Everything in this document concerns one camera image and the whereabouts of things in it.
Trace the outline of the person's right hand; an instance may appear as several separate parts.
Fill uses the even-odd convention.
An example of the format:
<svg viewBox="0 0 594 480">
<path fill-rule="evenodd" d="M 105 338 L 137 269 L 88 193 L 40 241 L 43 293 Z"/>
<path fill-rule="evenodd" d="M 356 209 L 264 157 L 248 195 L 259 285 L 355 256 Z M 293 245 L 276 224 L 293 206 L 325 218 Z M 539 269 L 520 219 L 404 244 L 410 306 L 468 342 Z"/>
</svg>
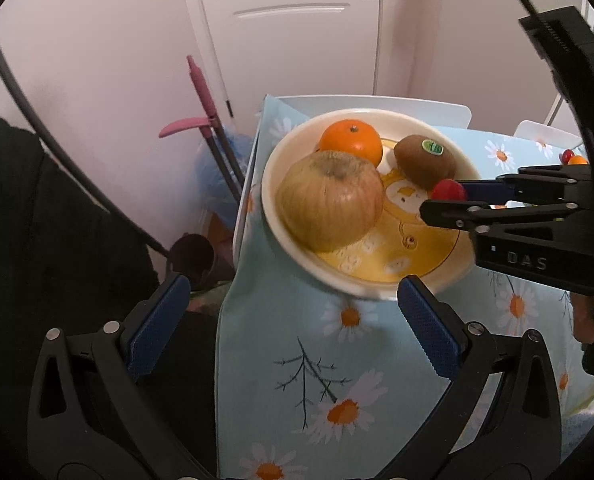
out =
<svg viewBox="0 0 594 480">
<path fill-rule="evenodd" d="M 574 338 L 582 344 L 594 342 L 594 298 L 572 292 L 570 294 L 574 316 Z"/>
</svg>

